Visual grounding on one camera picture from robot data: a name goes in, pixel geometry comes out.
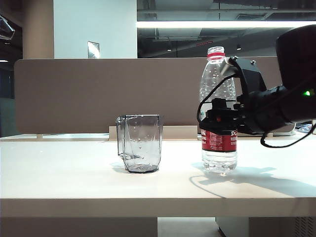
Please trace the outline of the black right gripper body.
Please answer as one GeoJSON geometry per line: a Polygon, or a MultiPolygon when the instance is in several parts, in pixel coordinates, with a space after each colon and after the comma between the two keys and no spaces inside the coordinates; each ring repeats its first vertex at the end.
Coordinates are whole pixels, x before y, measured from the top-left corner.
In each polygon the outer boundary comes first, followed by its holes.
{"type": "Polygon", "coordinates": [[[248,135],[262,135],[265,133],[252,115],[252,111],[249,110],[249,99],[245,95],[237,96],[237,103],[234,104],[234,108],[238,111],[237,130],[239,133],[248,135]]]}

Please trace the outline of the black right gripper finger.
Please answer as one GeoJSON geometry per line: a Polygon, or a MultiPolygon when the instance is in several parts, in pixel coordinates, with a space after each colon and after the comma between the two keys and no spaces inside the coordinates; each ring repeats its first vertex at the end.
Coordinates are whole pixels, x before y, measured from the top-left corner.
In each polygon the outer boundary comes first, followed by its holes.
{"type": "Polygon", "coordinates": [[[237,129],[238,112],[232,108],[232,102],[221,98],[215,98],[206,105],[202,105],[202,119],[199,122],[200,129],[210,131],[218,135],[228,135],[237,129]]]}

